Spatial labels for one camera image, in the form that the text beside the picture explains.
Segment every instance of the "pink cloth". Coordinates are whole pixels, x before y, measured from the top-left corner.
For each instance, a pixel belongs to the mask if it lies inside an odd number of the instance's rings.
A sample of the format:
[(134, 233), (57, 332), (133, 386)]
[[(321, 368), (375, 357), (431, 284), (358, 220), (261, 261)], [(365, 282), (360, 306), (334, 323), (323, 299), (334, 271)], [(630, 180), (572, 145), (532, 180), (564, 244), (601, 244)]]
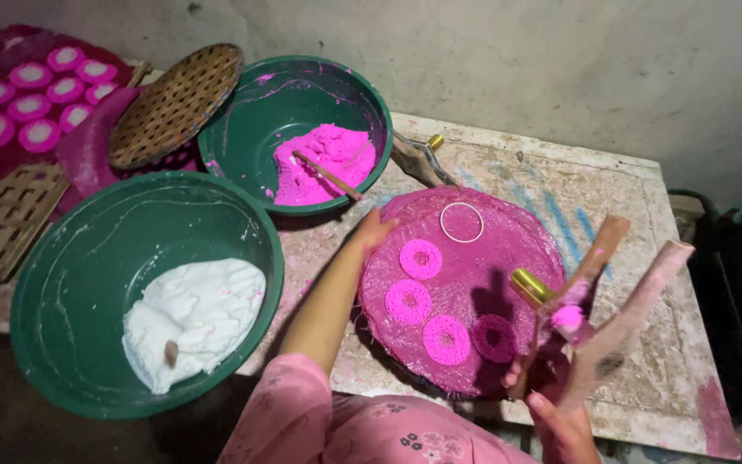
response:
[(223, 463), (460, 464), (536, 462), (452, 411), (410, 396), (331, 396), (322, 369), (283, 354), (222, 450)]

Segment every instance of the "white dough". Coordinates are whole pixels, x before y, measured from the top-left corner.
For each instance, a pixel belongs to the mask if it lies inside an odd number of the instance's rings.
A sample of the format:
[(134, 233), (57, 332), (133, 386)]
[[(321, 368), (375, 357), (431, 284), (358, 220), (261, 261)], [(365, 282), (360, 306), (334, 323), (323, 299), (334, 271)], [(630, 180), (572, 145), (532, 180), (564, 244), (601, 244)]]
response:
[[(154, 279), (125, 315), (122, 346), (130, 366), (151, 392), (200, 371), (211, 373), (242, 343), (265, 293), (265, 275), (241, 259), (191, 263)], [(176, 365), (165, 343), (176, 342)]]

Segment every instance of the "round pink mesh sieve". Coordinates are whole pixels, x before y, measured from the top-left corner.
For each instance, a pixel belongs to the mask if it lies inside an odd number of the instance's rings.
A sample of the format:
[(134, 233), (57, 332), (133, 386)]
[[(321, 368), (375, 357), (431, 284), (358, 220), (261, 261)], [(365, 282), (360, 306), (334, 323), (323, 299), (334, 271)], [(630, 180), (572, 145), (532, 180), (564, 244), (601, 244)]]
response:
[[(440, 211), (463, 201), (477, 208), (484, 229), (477, 240), (460, 244), (439, 225)], [(443, 257), (443, 267), (421, 283), (431, 300), (429, 316), (447, 314), (469, 332), (479, 316), (497, 314), (514, 330), (515, 346), (528, 353), (534, 330), (534, 311), (509, 287), (511, 272), (529, 269), (552, 289), (565, 281), (557, 245), (540, 221), (525, 209), (470, 188), (425, 189), (394, 197), (383, 208), (383, 219), (400, 218), (400, 225), (369, 257), (359, 285), (359, 303), (374, 338), (397, 362), (449, 393), (504, 398), (500, 377), (508, 365), (492, 363), (470, 350), (454, 367), (437, 363), (423, 344), (423, 322), (406, 325), (386, 309), (386, 292), (408, 275), (399, 265), (402, 247), (414, 238), (429, 241)], [(480, 231), (477, 213), (467, 206), (445, 212), (444, 224), (454, 237), (469, 239)]]

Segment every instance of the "wooden stick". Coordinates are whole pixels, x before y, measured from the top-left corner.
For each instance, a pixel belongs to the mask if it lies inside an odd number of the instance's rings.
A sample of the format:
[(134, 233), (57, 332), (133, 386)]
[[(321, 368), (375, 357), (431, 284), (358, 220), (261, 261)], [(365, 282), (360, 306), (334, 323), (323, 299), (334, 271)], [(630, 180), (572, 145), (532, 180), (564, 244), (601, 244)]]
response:
[(334, 185), (338, 186), (343, 192), (348, 194), (354, 201), (360, 201), (363, 199), (363, 196), (361, 193), (357, 192), (354, 187), (348, 185), (347, 183), (344, 183), (340, 180), (339, 177), (335, 176), (334, 174), (329, 173), (324, 167), (320, 166), (317, 163), (314, 163), (310, 159), (308, 159), (307, 156), (305, 156), (302, 153), (299, 153), (297, 150), (292, 151), (291, 153), (294, 154), (299, 159), (302, 159), (304, 162), (308, 163), (308, 166), (311, 166), (314, 168), (315, 171), (317, 171), (319, 174), (323, 175), (326, 179), (333, 182)]

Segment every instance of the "woven bamboo tray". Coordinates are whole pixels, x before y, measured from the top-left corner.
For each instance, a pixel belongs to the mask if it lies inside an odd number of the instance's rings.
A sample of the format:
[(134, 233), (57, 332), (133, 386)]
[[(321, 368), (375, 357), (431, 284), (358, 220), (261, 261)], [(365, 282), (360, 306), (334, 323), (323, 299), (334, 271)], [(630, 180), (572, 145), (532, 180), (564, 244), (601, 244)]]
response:
[(0, 181), (0, 282), (11, 276), (66, 189), (57, 164), (23, 164)]
[(195, 51), (146, 89), (110, 134), (110, 164), (154, 163), (196, 135), (239, 82), (242, 50), (217, 44)]

